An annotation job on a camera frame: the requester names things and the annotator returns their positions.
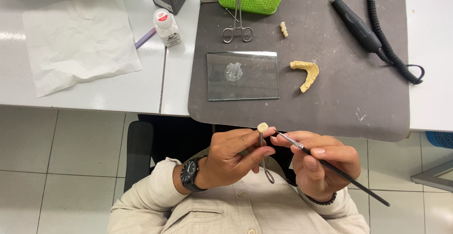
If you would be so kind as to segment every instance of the coiled cable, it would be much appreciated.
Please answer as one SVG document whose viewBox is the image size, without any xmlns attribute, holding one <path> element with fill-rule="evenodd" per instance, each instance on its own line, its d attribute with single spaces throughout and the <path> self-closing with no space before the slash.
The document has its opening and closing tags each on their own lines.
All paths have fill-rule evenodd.
<svg viewBox="0 0 453 234">
<path fill-rule="evenodd" d="M 377 18 L 376 4 L 375 0 L 367 0 L 368 2 L 368 15 L 370 16 L 371 26 L 374 33 L 376 34 L 379 41 L 382 43 L 382 49 L 379 52 L 376 52 L 385 63 L 389 64 L 398 69 L 398 72 L 404 76 L 408 81 L 413 84 L 420 84 L 423 82 L 422 77 L 424 76 L 424 68 L 419 65 L 405 65 L 403 61 L 393 52 L 392 47 L 390 46 L 384 32 L 382 32 L 381 26 L 379 25 L 379 20 Z M 419 67 L 421 69 L 420 77 L 414 76 L 407 67 Z"/>
</svg>

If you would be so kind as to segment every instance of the fingernail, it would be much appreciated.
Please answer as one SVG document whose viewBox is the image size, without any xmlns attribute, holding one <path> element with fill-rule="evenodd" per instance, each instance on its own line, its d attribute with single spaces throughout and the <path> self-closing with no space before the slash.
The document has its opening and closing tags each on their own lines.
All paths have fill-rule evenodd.
<svg viewBox="0 0 453 234">
<path fill-rule="evenodd" d="M 322 155 L 326 152 L 326 150 L 322 149 L 322 148 L 316 148 L 316 149 L 312 149 L 310 150 L 311 153 L 314 153 L 316 155 Z"/>
<path fill-rule="evenodd" d="M 310 170 L 315 170 L 316 167 L 318 166 L 318 165 L 316 164 L 316 160 L 306 161 L 306 162 L 305 162 L 305 165 L 306 165 L 306 167 L 307 167 L 308 169 L 310 169 Z"/>
</svg>

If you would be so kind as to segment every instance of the white desk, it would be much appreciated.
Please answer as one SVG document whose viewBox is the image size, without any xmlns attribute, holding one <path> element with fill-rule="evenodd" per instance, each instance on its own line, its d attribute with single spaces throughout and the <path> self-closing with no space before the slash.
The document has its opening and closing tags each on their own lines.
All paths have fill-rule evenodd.
<svg viewBox="0 0 453 234">
<path fill-rule="evenodd" d="M 59 1 L 62 0 L 0 0 L 0 104 L 189 115 L 187 102 L 199 0 L 186 0 L 176 16 L 184 43 L 168 48 L 165 71 L 163 44 L 158 37 L 152 37 L 138 50 L 142 71 L 77 84 L 37 98 L 21 15 L 25 10 Z M 151 16 L 157 7 L 152 0 L 123 1 L 138 40 L 152 28 Z M 410 86 L 411 129 L 453 131 L 453 99 L 449 96 L 453 91 L 450 0 L 406 1 L 409 61 L 426 69 L 424 82 Z"/>
</svg>

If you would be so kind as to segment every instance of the red label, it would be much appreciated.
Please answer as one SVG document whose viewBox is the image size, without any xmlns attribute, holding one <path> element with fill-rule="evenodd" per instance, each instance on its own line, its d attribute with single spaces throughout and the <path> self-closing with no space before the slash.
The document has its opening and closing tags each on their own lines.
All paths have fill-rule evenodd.
<svg viewBox="0 0 453 234">
<path fill-rule="evenodd" d="M 168 15 L 166 13 L 159 13 L 157 16 L 160 17 L 158 20 L 161 22 L 165 21 L 168 17 Z"/>
</svg>

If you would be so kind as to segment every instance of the gray work mat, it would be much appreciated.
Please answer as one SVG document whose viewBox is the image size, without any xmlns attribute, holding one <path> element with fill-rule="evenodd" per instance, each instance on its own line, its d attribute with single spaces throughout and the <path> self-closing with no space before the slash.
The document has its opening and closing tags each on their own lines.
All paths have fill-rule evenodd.
<svg viewBox="0 0 453 234">
<path fill-rule="evenodd" d="M 366 0 L 343 1 L 370 24 Z M 376 3 L 382 30 L 394 52 L 408 63 L 405 0 Z M 287 38 L 280 31 L 283 21 Z M 269 16 L 242 12 L 242 22 L 253 29 L 252 40 L 243 42 L 236 31 L 232 42 L 225 44 L 222 31 L 232 25 L 233 17 L 218 3 L 201 5 L 189 92 L 193 119 L 242 127 L 267 122 L 282 131 L 388 142 L 407 136 L 408 82 L 358 44 L 330 0 L 282 0 Z M 207 52 L 211 51 L 277 52 L 280 99 L 209 102 Z M 306 71 L 289 68 L 295 60 L 316 63 L 320 69 L 305 93 L 299 87 Z"/>
</svg>

